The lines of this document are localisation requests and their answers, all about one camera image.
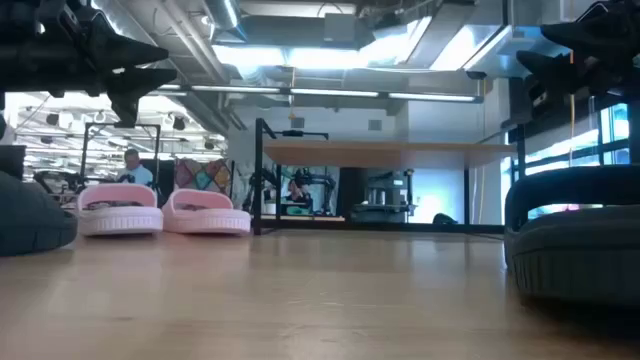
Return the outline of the black background monitor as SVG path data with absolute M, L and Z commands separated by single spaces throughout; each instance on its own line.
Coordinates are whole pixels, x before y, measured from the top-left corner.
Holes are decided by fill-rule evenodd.
M 0 171 L 22 180 L 25 156 L 24 145 L 0 145 Z

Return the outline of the black aluminium rig frame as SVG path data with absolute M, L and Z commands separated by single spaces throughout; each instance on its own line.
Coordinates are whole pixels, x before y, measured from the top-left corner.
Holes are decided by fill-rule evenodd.
M 339 231 L 379 231 L 379 232 L 422 232 L 422 233 L 461 233 L 461 234 L 503 234 L 504 225 L 465 225 L 465 224 L 425 224 L 425 223 L 353 223 L 344 221 L 314 221 L 262 219 L 252 222 L 255 231 L 267 229 L 297 230 L 339 230 Z

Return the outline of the wooden shelf with black frame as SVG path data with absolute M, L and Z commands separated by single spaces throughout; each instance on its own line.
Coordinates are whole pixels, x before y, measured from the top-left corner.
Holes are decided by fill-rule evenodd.
M 513 146 L 498 144 L 280 140 L 266 121 L 258 118 L 255 120 L 252 222 L 269 219 L 261 210 L 264 156 L 276 164 L 277 180 L 281 179 L 283 165 L 461 170 L 464 191 L 464 222 L 461 224 L 477 225 L 470 222 L 469 170 L 515 153 Z

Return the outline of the pink slide sandal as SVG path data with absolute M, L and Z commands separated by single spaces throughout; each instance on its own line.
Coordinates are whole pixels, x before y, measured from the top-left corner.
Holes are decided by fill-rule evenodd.
M 92 185 L 77 198 L 78 231 L 84 236 L 153 234 L 163 230 L 156 193 L 129 183 Z
M 248 234 L 251 216 L 230 198 L 210 191 L 181 188 L 162 207 L 164 230 L 180 234 Z

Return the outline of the person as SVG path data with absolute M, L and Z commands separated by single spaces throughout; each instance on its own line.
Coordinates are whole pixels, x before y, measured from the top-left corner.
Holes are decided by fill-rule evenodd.
M 125 167 L 116 176 L 117 182 L 134 183 L 145 186 L 152 184 L 153 174 L 142 165 L 137 150 L 126 150 L 124 153 L 124 162 Z

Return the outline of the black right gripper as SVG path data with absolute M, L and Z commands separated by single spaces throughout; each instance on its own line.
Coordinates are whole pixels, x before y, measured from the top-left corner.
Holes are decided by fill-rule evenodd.
M 598 0 L 572 22 L 545 24 L 542 35 L 571 50 L 609 50 L 612 84 L 604 62 L 593 55 L 518 51 L 530 74 L 530 96 L 563 96 L 587 89 L 592 95 L 640 95 L 640 0 Z

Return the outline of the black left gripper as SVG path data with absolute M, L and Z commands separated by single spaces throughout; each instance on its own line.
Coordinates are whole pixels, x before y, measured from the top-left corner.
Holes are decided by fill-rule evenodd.
M 139 100 L 173 81 L 174 69 L 127 68 L 105 83 L 98 68 L 167 59 L 169 52 L 119 34 L 92 0 L 19 0 L 19 89 L 107 94 L 119 121 L 136 124 Z

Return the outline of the tall black background frame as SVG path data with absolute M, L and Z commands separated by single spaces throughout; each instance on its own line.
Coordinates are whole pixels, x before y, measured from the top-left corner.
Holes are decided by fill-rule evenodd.
M 156 131 L 156 135 L 154 137 L 154 157 L 153 161 L 155 162 L 155 173 L 153 180 L 150 184 L 150 188 L 155 191 L 157 195 L 161 194 L 161 190 L 158 187 L 157 180 L 159 177 L 159 150 L 160 150 L 160 140 L 161 140 L 161 126 L 156 124 L 133 124 L 127 122 L 114 122 L 114 123 L 98 123 L 98 122 L 86 122 L 84 125 L 84 133 L 83 133 L 83 145 L 81 151 L 81 165 L 80 165 L 80 178 L 82 180 L 82 184 L 85 184 L 89 178 L 86 176 L 86 165 L 87 165 L 87 155 L 89 149 L 89 141 L 93 140 L 96 136 L 100 134 L 100 132 L 106 127 L 113 127 L 118 129 L 135 129 L 142 128 L 144 131 L 147 128 L 152 128 Z

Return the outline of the grey equipment cart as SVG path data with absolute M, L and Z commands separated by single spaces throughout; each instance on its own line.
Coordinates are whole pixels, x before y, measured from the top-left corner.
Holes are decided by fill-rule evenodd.
M 416 208 L 413 174 L 413 169 L 406 169 L 370 176 L 365 199 L 352 206 L 350 220 L 355 223 L 408 223 Z

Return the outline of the colourful patchwork cloth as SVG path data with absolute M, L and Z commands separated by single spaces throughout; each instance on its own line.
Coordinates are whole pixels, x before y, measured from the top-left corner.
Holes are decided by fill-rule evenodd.
M 176 188 L 217 192 L 228 195 L 232 172 L 226 159 L 201 163 L 193 159 L 178 159 L 174 172 Z

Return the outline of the black slide sandal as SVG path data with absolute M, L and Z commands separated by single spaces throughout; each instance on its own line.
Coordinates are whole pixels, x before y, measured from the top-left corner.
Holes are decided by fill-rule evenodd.
M 55 250 L 74 241 L 78 221 L 39 185 L 0 171 L 0 257 Z
M 523 296 L 640 307 L 640 165 L 516 181 L 505 202 L 504 256 Z

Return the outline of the low black background frame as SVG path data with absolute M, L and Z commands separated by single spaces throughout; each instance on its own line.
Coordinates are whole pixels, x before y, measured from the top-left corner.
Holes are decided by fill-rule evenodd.
M 282 136 L 282 137 L 321 137 L 324 138 L 325 140 L 329 140 L 329 134 L 328 133 L 322 133 L 322 132 L 306 132 L 306 131 L 302 131 L 302 130 L 284 130 L 284 131 L 274 131 L 274 134 L 278 135 L 278 136 Z

